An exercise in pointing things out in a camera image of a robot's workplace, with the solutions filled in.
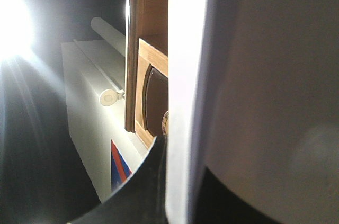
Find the black object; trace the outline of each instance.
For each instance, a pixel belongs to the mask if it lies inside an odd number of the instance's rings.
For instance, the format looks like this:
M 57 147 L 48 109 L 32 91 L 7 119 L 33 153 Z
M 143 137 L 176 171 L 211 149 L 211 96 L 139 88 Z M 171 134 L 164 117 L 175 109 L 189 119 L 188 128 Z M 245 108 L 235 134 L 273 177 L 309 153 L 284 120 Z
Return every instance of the black object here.
M 278 224 L 227 189 L 206 168 L 196 207 L 195 224 Z
M 139 169 L 106 202 L 73 224 L 167 223 L 165 175 L 167 139 L 157 137 Z
M 168 110 L 168 79 L 156 68 L 149 73 L 144 102 L 146 129 L 152 136 L 162 135 L 163 115 Z

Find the red stripe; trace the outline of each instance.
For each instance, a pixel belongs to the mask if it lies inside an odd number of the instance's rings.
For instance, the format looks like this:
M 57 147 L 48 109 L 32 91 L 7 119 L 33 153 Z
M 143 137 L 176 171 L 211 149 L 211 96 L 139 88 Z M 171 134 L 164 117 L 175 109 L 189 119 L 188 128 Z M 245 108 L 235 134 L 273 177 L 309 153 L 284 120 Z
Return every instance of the red stripe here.
M 112 155 L 113 155 L 115 165 L 117 166 L 117 169 L 118 169 L 118 172 L 119 172 L 120 179 L 121 179 L 122 182 L 124 182 L 124 181 L 126 181 L 127 177 L 126 177 L 125 171 L 123 170 L 121 159 L 120 159 L 118 150 L 117 150 L 115 144 L 113 143 L 113 140 L 112 140 L 112 144 L 111 144 L 111 151 L 112 151 Z

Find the black curved edge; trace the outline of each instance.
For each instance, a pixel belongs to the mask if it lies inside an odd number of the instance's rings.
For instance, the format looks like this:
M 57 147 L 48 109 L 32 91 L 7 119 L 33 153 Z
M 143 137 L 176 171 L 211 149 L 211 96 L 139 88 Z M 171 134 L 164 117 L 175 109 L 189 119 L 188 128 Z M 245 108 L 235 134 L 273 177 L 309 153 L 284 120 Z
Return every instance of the black curved edge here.
M 227 189 L 206 168 L 198 196 L 195 224 L 278 224 Z
M 167 224 L 165 213 L 167 138 L 158 136 L 139 169 L 106 202 L 73 224 Z M 195 224 L 278 224 L 227 189 L 206 168 Z
M 73 224 L 163 224 L 167 138 L 158 136 L 139 169 L 107 201 Z

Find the red and blue picture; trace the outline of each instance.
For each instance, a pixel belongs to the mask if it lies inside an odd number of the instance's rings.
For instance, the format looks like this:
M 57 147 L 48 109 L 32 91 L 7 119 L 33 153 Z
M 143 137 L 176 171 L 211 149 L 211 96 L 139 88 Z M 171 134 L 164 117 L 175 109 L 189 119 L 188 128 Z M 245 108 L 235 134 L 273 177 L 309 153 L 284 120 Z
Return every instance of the red and blue picture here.
M 120 184 L 126 181 L 131 174 L 131 170 L 119 153 L 113 140 L 111 140 L 111 186 L 112 191 L 116 190 Z

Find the bright light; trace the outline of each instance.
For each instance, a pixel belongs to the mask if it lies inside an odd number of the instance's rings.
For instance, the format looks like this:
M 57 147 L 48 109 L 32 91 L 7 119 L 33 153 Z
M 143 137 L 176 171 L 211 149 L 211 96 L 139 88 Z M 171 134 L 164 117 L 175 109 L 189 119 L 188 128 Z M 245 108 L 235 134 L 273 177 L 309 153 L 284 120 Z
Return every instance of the bright light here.
M 33 39 L 29 11 L 23 0 L 0 0 L 0 61 L 25 55 Z

